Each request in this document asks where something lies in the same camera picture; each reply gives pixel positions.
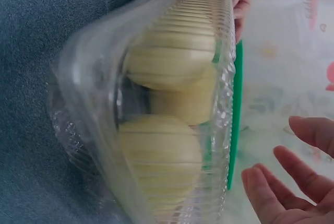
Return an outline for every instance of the clear plastic container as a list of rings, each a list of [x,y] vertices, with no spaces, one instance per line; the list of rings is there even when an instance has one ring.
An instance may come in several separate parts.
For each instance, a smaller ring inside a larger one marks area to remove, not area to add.
[[[77,32],[54,71],[56,134],[91,191],[135,224],[219,223],[227,184],[232,0],[137,0]]]

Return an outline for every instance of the white tablecloth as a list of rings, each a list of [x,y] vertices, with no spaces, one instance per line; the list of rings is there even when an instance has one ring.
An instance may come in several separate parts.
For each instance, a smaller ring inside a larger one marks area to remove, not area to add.
[[[243,169],[264,163],[298,196],[273,147],[285,145],[334,179],[334,161],[299,141],[289,115],[334,119],[334,0],[252,0],[244,33],[244,101],[235,177],[223,224],[259,223]]]

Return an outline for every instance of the denim fabric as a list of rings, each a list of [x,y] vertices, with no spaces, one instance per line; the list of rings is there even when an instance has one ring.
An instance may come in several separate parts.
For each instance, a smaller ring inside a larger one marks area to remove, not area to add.
[[[87,195],[46,113],[68,37],[131,0],[0,0],[0,223],[118,223]]]

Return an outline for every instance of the green plastic edge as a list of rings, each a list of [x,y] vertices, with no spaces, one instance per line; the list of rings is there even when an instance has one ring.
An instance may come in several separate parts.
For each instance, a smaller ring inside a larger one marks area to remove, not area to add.
[[[228,174],[228,190],[230,190],[232,187],[238,141],[239,141],[239,133],[240,133],[242,88],[243,88],[243,57],[244,57],[244,49],[242,41],[240,41],[239,44],[236,45],[236,59],[234,62],[235,76],[233,84],[233,116],[232,116],[230,163],[229,163],[229,174]]]

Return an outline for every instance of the plastic clamshell container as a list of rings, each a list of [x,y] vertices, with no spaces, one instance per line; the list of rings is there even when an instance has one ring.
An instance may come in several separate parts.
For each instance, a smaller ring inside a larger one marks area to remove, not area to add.
[[[135,224],[220,221],[232,11],[232,0],[137,0],[77,32],[60,54],[56,76],[82,156]]]

